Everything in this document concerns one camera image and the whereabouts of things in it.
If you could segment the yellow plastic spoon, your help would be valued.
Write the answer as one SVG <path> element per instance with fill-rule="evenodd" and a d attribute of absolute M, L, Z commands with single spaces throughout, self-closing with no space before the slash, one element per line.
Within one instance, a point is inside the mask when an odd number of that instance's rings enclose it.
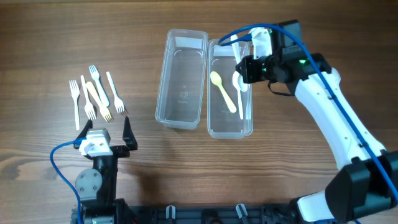
<path fill-rule="evenodd" d="M 212 84 L 214 84 L 215 86 L 217 86 L 219 88 L 229 111 L 231 113 L 235 113 L 237 111 L 236 106 L 233 103 L 232 99 L 227 94 L 226 90 L 224 89 L 223 84 L 222 84 L 222 78 L 220 77 L 220 75 L 216 71 L 212 71 L 210 73 L 210 80 L 211 80 Z"/>

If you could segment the light blue plastic fork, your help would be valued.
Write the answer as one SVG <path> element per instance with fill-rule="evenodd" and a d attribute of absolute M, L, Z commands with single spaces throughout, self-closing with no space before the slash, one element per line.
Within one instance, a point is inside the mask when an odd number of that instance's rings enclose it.
<path fill-rule="evenodd" d="M 99 94 L 102 104 L 105 107 L 108 107 L 110 105 L 109 99 L 105 93 L 103 86 L 102 86 L 102 83 L 100 80 L 100 73 L 99 73 L 98 69 L 94 65 L 90 65 L 89 71 L 90 71 L 90 75 L 91 75 L 92 79 L 95 81 L 97 91 L 98 91 L 98 94 Z"/>

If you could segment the white plastic spoon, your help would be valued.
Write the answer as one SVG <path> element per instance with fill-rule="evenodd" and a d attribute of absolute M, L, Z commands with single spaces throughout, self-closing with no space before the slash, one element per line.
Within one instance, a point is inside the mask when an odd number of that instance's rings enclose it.
<path fill-rule="evenodd" d="M 235 34 L 235 35 L 232 35 L 232 36 L 230 37 L 230 39 L 231 39 L 231 41 L 237 40 L 237 39 L 238 39 L 238 36 L 237 36 L 236 34 Z M 231 44 L 231 46 L 233 47 L 233 51 L 234 51 L 234 56 L 235 56 L 235 59 L 236 59 L 236 63 L 239 63 L 239 62 L 241 61 L 239 43 L 238 43 L 238 42 L 235 42 L 235 43 Z M 248 90 L 248 84 L 245 84 L 245 83 L 243 82 L 243 77 L 242 77 L 242 75 L 239 75 L 239 77 L 238 77 L 238 85 L 239 85 L 239 88 L 240 88 L 240 90 L 241 90 L 242 92 L 247 92 L 247 90 Z"/>

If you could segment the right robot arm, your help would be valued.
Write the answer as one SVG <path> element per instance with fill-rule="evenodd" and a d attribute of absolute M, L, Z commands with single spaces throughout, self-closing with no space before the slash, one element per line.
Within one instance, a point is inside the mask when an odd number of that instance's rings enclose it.
<path fill-rule="evenodd" d="M 340 74 L 320 53 L 310 53 L 296 20 L 253 24 L 221 39 L 251 42 L 253 53 L 237 64 L 244 83 L 283 83 L 306 107 L 335 158 L 338 173 L 317 193 L 293 199 L 291 223 L 358 222 L 397 206 L 397 153 L 371 135 L 340 89 Z"/>

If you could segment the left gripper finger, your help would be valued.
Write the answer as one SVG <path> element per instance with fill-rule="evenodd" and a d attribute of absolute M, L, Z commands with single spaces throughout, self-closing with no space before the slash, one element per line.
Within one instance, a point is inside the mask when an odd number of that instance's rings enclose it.
<path fill-rule="evenodd" d="M 86 138 L 86 135 L 88 134 L 88 131 L 93 127 L 93 122 L 92 120 L 88 120 L 85 124 L 85 127 L 82 129 L 81 133 L 77 136 L 77 138 L 73 142 L 73 148 L 78 149 L 80 147 L 80 144 L 82 140 Z"/>
<path fill-rule="evenodd" d="M 125 142 L 125 145 L 123 146 L 123 151 L 137 150 L 137 141 L 134 137 L 134 133 L 131 129 L 130 120 L 127 116 L 124 119 L 123 141 Z"/>

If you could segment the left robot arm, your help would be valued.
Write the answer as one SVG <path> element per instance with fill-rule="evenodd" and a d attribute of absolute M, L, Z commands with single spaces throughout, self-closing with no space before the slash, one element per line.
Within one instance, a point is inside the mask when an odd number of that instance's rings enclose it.
<path fill-rule="evenodd" d="M 123 198 L 116 198 L 118 160 L 128 158 L 137 150 L 137 141 L 128 117 L 124 118 L 124 145 L 110 146 L 105 128 L 94 129 L 93 122 L 85 127 L 73 144 L 81 155 L 93 162 L 93 167 L 81 171 L 75 180 L 80 201 L 73 209 L 71 222 L 78 223 L 137 223 L 138 217 Z"/>

